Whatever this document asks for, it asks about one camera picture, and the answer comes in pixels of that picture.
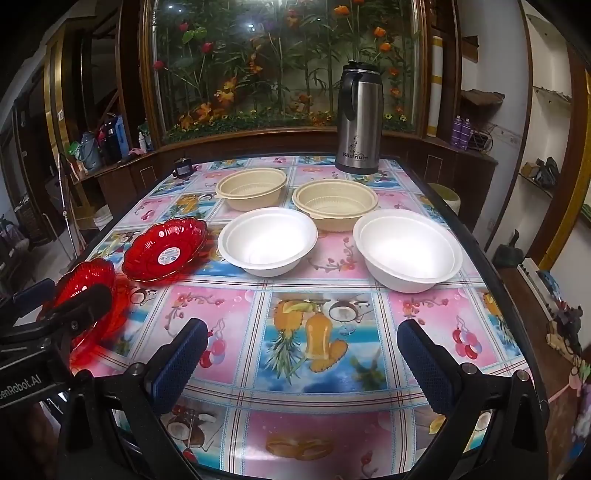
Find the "red plate with gold text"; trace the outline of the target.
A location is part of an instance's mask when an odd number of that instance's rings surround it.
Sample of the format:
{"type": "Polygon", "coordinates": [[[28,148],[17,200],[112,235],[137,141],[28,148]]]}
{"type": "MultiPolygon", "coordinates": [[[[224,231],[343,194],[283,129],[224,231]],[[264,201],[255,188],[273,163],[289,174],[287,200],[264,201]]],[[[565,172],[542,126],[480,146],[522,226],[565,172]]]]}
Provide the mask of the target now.
{"type": "Polygon", "coordinates": [[[126,322],[130,282],[101,258],[84,261],[57,283],[53,299],[45,302],[38,320],[63,313],[70,327],[69,367],[81,370],[94,358],[99,344],[110,339],[126,322]]]}

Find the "red plate with sticker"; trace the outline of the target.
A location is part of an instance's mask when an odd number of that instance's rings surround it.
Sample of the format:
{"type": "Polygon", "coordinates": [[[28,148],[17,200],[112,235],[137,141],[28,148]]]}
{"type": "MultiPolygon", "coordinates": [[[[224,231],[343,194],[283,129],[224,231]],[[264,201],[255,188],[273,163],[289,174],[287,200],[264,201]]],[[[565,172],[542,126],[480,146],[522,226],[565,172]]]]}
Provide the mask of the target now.
{"type": "Polygon", "coordinates": [[[135,282],[151,283],[176,274],[204,248],[205,221],[170,219],[139,235],[124,253],[121,271],[135,282]]]}

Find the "white foam bowl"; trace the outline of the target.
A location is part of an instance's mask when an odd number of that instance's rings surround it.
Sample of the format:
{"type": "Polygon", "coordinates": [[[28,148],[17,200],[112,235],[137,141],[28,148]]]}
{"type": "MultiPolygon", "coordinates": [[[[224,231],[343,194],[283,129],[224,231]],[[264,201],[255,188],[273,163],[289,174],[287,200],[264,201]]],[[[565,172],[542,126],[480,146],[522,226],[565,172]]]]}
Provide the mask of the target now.
{"type": "Polygon", "coordinates": [[[217,250],[250,275],[273,278],[297,267],[315,248],[318,228],[304,213],[267,207],[243,213],[225,225],[217,250]]]}
{"type": "Polygon", "coordinates": [[[353,241],[370,275],[399,293],[425,292],[453,279],[463,265],[456,237],[409,210],[378,209],[363,215],[353,226],[353,241]]]}

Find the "beige plastic bowl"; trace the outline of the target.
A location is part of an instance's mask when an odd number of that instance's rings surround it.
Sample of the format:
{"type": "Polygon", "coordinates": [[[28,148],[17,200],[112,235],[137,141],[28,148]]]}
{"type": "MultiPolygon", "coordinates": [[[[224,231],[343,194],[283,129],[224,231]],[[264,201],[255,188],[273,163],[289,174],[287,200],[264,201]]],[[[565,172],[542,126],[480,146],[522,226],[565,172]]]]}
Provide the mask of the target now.
{"type": "Polygon", "coordinates": [[[215,196],[239,212],[276,206],[283,187],[287,185],[287,174],[273,168],[242,170],[219,180],[215,196]]]}
{"type": "Polygon", "coordinates": [[[377,209],[378,195],[366,185],[342,179],[315,180],[298,186],[291,200],[324,232],[351,232],[356,222],[377,209]]]}

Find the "colourful fruit pattern tablecloth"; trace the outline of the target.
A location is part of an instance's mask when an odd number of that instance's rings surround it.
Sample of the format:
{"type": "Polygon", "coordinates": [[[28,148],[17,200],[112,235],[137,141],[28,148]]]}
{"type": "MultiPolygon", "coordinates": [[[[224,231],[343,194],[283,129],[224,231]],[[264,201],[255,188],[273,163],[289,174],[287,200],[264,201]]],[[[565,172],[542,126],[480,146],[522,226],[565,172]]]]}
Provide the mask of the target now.
{"type": "Polygon", "coordinates": [[[148,360],[187,320],[208,344],[162,417],[202,478],[378,479],[410,470],[443,423],[408,369],[398,326],[417,321],[460,363],[510,375],[526,360],[472,261],[418,294],[379,285],[353,235],[321,232],[294,270],[257,278],[209,241],[184,272],[129,289],[97,375],[148,360]]]}

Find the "grey kettle on counter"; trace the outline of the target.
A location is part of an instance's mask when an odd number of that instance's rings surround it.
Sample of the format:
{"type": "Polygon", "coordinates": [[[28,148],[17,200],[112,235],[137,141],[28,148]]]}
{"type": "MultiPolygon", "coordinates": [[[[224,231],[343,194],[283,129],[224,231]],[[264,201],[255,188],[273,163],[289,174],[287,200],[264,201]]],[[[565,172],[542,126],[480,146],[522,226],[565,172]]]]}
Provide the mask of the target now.
{"type": "Polygon", "coordinates": [[[90,132],[84,132],[82,134],[79,157],[88,173],[93,173],[102,166],[98,144],[90,132]]]}

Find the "blue thermos bottle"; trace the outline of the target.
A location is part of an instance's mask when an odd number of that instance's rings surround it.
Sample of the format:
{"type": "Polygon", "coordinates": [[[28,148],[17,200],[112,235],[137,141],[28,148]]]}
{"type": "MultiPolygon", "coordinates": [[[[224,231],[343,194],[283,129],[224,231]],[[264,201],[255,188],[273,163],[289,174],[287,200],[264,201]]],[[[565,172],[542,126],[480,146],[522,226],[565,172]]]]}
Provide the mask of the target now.
{"type": "Polygon", "coordinates": [[[123,118],[121,115],[116,117],[114,123],[114,132],[117,139],[120,155],[122,159],[125,159],[129,155],[129,145],[127,141],[127,135],[125,131],[125,126],[123,122],[123,118]]]}

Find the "white plastic bucket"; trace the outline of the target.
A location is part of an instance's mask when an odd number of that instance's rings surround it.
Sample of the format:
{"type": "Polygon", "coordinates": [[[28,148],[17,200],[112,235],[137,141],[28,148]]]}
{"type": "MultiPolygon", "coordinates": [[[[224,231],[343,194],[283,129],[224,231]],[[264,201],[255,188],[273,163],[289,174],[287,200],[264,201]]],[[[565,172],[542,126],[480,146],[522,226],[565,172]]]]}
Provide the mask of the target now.
{"type": "Polygon", "coordinates": [[[430,199],[438,211],[451,210],[456,216],[460,214],[461,198],[453,189],[432,182],[429,183],[429,187],[432,191],[430,199]]]}

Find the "wooden counter cabinet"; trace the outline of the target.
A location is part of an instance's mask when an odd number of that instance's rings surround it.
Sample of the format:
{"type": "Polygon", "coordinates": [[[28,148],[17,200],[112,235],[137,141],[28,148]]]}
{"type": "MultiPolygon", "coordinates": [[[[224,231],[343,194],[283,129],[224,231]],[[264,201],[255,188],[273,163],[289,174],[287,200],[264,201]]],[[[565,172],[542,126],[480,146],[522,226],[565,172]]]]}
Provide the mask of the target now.
{"type": "MultiPolygon", "coordinates": [[[[214,135],[165,145],[123,165],[105,167],[90,176],[115,215],[131,206],[156,182],[171,173],[174,161],[188,157],[197,164],[259,155],[332,155],[337,132],[329,128],[252,130],[214,135]]],[[[400,159],[419,178],[453,189],[461,198],[460,220],[470,230],[482,212],[498,162],[474,151],[461,151],[435,138],[386,132],[381,156],[400,159]]]]}

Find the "purple bottles on shelf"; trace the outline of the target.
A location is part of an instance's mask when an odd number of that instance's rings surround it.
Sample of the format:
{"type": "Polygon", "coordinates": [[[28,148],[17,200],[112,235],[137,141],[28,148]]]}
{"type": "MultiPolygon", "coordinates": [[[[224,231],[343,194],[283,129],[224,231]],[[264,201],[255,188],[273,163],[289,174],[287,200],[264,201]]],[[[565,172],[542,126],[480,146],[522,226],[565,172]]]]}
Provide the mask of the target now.
{"type": "Polygon", "coordinates": [[[458,115],[452,126],[451,145],[460,150],[467,150],[472,131],[470,120],[458,115]]]}

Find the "stainless steel thermos jug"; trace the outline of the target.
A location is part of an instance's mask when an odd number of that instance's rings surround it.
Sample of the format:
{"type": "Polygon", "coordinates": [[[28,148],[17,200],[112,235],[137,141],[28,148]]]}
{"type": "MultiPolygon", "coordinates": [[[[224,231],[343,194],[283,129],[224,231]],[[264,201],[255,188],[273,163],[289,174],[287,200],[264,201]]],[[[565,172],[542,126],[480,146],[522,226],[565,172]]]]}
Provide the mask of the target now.
{"type": "Polygon", "coordinates": [[[350,60],[342,67],[338,95],[335,167],[346,173],[378,172],[384,118],[384,89],[376,65],[350,60]]]}

